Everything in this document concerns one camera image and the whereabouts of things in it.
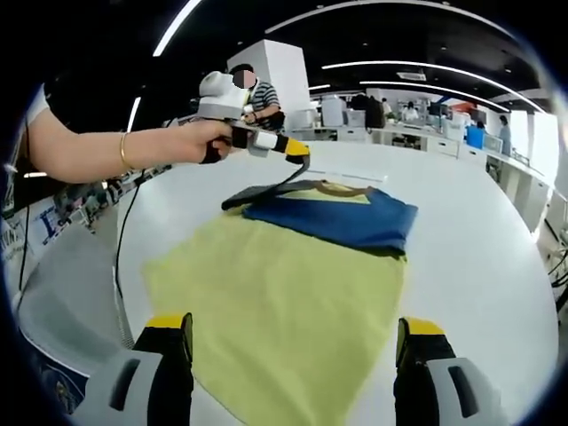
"white pillar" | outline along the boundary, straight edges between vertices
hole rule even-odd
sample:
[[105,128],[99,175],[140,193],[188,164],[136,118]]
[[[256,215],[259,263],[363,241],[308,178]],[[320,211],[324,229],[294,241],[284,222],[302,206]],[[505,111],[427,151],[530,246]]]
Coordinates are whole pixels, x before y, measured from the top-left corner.
[[301,48],[262,40],[227,60],[229,69],[242,63],[250,64],[258,78],[274,86],[284,113],[312,108]]
[[533,114],[528,114],[526,116],[526,120],[527,120],[527,126],[528,126],[528,153],[527,153],[527,157],[528,159],[531,161],[533,158],[533,149],[534,149],[534,113]]

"desk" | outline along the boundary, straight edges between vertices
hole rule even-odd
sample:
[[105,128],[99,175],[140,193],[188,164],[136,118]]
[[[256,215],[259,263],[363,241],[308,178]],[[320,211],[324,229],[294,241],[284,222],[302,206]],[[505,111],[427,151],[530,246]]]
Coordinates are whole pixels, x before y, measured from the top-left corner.
[[[337,140],[342,140],[347,142],[347,140],[343,139],[342,136],[349,137],[348,132],[353,132],[354,134],[354,141],[360,141],[362,139],[361,135],[364,135],[367,131],[364,127],[350,127],[350,126],[342,126],[342,127],[318,127],[318,128],[310,128],[310,129],[295,129],[290,131],[292,136],[300,139],[306,140],[321,140],[321,138],[314,138],[321,133],[324,135],[328,134],[329,136],[325,137],[324,140],[329,140],[329,137],[333,134],[337,134]],[[380,144],[380,145],[392,145],[391,141],[385,140],[386,135],[395,134],[403,134],[409,136],[416,136],[418,138],[443,138],[444,136],[441,133],[437,133],[434,130],[426,130],[421,129],[418,126],[413,125],[404,125],[404,124],[390,124],[387,123],[384,128],[382,129],[371,129],[371,135],[373,143]]]
[[365,127],[315,127],[295,129],[288,132],[290,136],[300,140],[342,140],[345,142],[372,143],[371,136]]
[[[339,129],[341,128],[325,128],[325,131],[337,132],[338,140],[348,138],[350,135],[346,135],[345,132],[349,129],[357,131],[357,129],[349,127],[344,127],[342,130]],[[310,136],[303,131],[298,131],[298,138]],[[416,129],[404,125],[387,124],[383,129],[372,129],[370,138],[375,144],[391,145],[392,135],[397,133],[420,138],[423,151],[442,154],[466,162],[473,161],[481,168],[485,167],[487,157],[501,162],[503,164],[503,172],[501,173],[499,186],[515,205],[529,231],[534,232],[540,226],[543,213],[550,202],[552,192],[549,190],[554,190],[554,184],[548,182],[539,171],[507,155],[487,149],[480,150],[465,143],[444,138],[440,133],[428,130],[428,128]],[[356,135],[353,139],[350,138],[350,141],[360,142],[361,140]],[[477,158],[467,154],[467,152],[471,152],[474,155],[477,154]]]
[[[501,189],[484,170],[441,155],[376,145],[354,150],[342,142],[310,145],[312,172],[302,178],[375,185],[418,206],[407,243],[409,264],[399,315],[438,323],[458,356],[471,359],[490,378],[508,418],[521,419],[554,372],[558,331],[539,252]],[[261,159],[241,152],[218,164],[177,166],[140,187],[120,257],[122,292],[135,338],[152,316],[142,264],[220,214],[221,201],[230,195],[249,185],[277,182],[295,169],[278,154]],[[131,197],[129,193],[120,201],[119,229]],[[395,424],[395,343],[393,326],[348,424]],[[196,385],[192,425],[209,424],[238,423]]]

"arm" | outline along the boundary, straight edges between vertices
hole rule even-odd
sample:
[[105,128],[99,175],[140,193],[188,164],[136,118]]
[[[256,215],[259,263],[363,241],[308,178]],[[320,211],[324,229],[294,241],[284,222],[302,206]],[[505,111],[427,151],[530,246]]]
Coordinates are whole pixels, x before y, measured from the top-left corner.
[[[29,126],[30,161],[48,176],[68,183],[89,183],[119,176],[128,167],[122,162],[122,133],[77,134],[44,109]],[[207,143],[231,137],[231,128],[221,122],[192,122],[181,127],[135,131],[124,140],[126,162],[135,169],[176,162],[201,162]],[[214,142],[221,156],[229,147]],[[23,146],[23,154],[28,149]]]
[[270,105],[265,109],[261,109],[260,111],[255,111],[255,115],[260,120],[261,118],[270,117],[280,111],[280,105]]

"yellow towel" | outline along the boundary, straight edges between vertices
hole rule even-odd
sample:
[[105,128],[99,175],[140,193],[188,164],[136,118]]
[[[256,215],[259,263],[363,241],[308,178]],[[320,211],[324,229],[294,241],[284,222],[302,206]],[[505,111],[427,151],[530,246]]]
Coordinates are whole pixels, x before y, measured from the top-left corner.
[[250,426],[334,426],[395,327],[405,259],[239,211],[146,265],[156,314],[193,314],[193,373]]

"hand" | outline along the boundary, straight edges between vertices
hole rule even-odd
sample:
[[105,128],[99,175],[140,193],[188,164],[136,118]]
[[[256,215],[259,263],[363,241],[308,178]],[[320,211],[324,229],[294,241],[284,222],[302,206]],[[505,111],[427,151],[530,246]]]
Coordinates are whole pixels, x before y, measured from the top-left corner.
[[209,142],[217,149],[221,159],[231,152],[231,144],[226,140],[231,140],[233,129],[226,122],[199,120],[171,129],[179,132],[179,149],[184,162],[202,162]]
[[256,121],[256,115],[254,113],[246,114],[243,117],[246,124],[253,124]]

